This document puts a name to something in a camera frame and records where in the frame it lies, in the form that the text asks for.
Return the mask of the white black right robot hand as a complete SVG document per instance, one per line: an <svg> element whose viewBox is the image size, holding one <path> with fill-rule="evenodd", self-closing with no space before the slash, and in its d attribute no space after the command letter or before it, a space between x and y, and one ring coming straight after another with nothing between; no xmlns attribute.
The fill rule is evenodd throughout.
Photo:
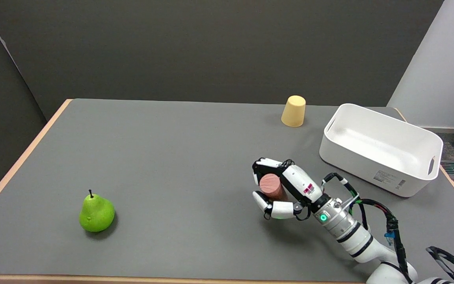
<svg viewBox="0 0 454 284"><path fill-rule="evenodd" d="M279 162L276 160L261 157L253 165L253 176L257 185L261 179L268 174L274 174L279 179L280 184L295 199L296 202L272 201L269 196L261 191L252 193L258 207L263 211L264 218L270 219L290 219L296 218L301 221L299 214L303 209L307 209L304 220L310 218L312 214L318 212L329 201L330 196L323 192L308 174L295 164L291 159Z"/></svg>

